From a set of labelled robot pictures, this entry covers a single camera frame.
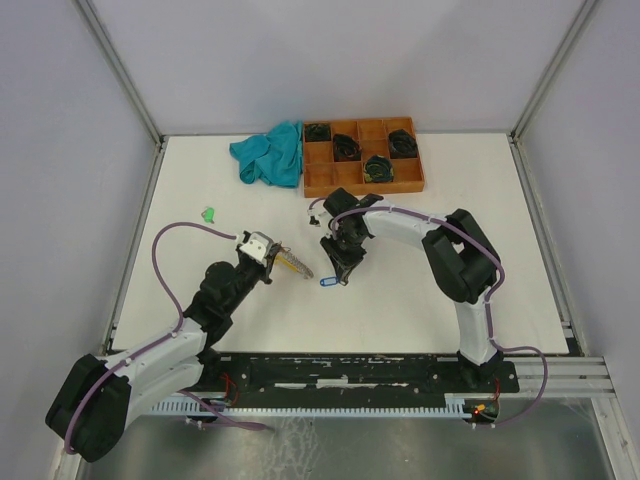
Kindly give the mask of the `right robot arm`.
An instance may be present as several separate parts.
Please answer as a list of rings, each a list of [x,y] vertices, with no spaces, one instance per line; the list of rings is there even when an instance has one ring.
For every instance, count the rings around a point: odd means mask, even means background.
[[[460,333],[460,382],[472,391],[491,384],[504,355],[492,344],[486,304],[500,285],[503,269],[473,215],[464,209],[446,216],[422,213],[377,194],[359,199],[343,188],[329,194],[322,206],[321,214],[309,208],[310,223],[326,224],[320,245],[340,285],[349,282],[364,260],[367,239],[395,240],[426,254],[436,285],[454,303]]]

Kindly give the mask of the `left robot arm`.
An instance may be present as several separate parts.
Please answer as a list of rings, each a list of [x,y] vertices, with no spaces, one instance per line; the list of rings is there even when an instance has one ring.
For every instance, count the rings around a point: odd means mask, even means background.
[[[221,378],[210,348],[230,329],[232,314],[263,282],[276,255],[211,264],[175,326],[115,355],[86,354],[71,367],[45,415],[46,425],[71,454],[87,462],[104,457],[125,430],[169,395],[195,385],[209,390]]]

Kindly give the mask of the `blue tag key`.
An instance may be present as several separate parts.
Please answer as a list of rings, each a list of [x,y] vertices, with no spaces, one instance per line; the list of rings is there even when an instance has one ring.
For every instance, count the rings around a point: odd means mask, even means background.
[[[329,277],[321,278],[319,281],[319,284],[323,288],[328,288],[328,287],[340,285],[341,281],[337,276],[329,276]]]

